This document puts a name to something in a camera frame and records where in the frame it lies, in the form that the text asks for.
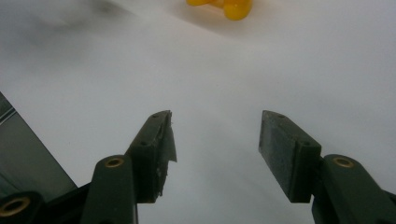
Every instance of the orange toy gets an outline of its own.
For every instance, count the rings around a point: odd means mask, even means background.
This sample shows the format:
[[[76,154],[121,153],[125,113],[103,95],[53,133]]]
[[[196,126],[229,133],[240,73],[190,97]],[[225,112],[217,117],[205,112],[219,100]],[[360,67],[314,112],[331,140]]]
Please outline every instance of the orange toy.
[[[216,0],[186,0],[191,6],[200,6],[215,2]],[[252,0],[222,0],[224,15],[233,21],[244,19],[250,9]]]

